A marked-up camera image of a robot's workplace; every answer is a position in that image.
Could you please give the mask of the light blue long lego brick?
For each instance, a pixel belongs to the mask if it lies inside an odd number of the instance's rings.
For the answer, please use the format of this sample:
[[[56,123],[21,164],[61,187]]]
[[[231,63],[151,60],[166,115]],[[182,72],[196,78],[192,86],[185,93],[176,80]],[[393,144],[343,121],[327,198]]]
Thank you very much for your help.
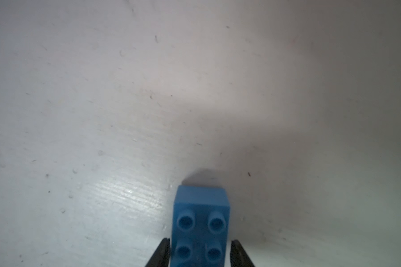
[[[223,188],[180,185],[173,206],[171,267],[223,267],[231,206]]]

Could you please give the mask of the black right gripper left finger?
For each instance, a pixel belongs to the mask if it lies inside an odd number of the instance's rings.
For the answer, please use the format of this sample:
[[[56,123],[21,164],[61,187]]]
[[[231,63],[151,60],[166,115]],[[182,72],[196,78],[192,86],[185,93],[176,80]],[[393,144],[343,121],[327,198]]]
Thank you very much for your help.
[[[171,252],[171,242],[169,238],[164,238],[159,243],[155,252],[150,257],[145,267],[169,267]]]

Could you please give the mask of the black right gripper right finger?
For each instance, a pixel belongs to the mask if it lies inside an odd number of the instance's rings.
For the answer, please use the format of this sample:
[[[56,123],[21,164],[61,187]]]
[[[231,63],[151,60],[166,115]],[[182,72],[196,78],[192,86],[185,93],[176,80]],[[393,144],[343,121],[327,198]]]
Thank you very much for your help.
[[[231,242],[229,258],[231,267],[255,267],[242,244],[237,239]]]

